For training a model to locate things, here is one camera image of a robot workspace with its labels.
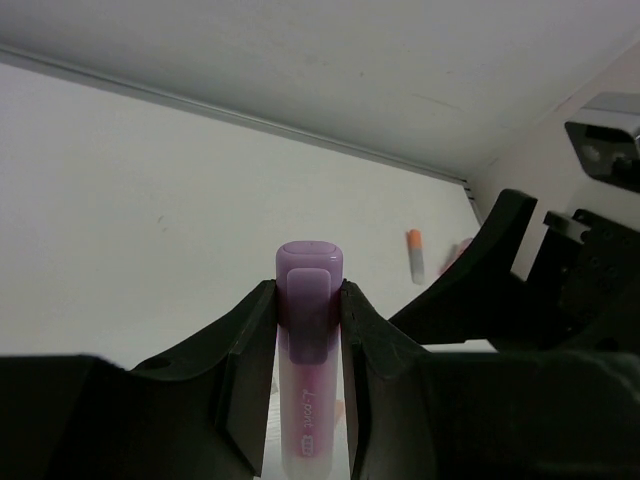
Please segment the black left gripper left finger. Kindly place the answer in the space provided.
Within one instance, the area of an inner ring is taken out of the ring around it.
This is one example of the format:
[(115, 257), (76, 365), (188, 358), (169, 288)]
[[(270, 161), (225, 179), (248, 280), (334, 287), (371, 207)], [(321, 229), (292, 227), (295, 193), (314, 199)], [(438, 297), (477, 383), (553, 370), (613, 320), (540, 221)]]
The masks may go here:
[(276, 286), (264, 281), (131, 370), (89, 355), (3, 357), (2, 477), (258, 477), (276, 307)]

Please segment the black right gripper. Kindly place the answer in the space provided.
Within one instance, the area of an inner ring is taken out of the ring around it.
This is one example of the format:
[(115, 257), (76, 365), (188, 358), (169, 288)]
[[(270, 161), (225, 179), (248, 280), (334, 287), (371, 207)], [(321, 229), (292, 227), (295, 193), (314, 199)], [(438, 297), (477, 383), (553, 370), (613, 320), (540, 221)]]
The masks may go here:
[[(503, 190), (463, 253), (390, 319), (419, 344), (487, 339), (537, 200)], [(639, 350), (639, 233), (584, 209), (548, 212), (526, 281), (511, 281), (515, 311), (499, 351)]]

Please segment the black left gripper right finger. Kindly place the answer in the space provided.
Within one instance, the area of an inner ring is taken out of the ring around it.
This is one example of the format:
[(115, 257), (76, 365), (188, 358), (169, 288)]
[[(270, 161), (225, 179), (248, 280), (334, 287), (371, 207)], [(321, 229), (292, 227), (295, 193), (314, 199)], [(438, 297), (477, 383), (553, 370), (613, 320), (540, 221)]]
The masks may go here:
[(639, 360), (431, 353), (341, 289), (354, 479), (635, 479)]

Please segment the purple pink highlighter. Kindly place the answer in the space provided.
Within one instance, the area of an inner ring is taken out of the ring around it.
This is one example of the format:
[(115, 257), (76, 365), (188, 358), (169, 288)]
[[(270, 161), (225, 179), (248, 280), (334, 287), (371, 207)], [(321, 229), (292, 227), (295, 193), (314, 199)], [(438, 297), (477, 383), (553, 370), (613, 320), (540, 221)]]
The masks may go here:
[(332, 470), (343, 253), (294, 241), (276, 253), (281, 458), (288, 479)]

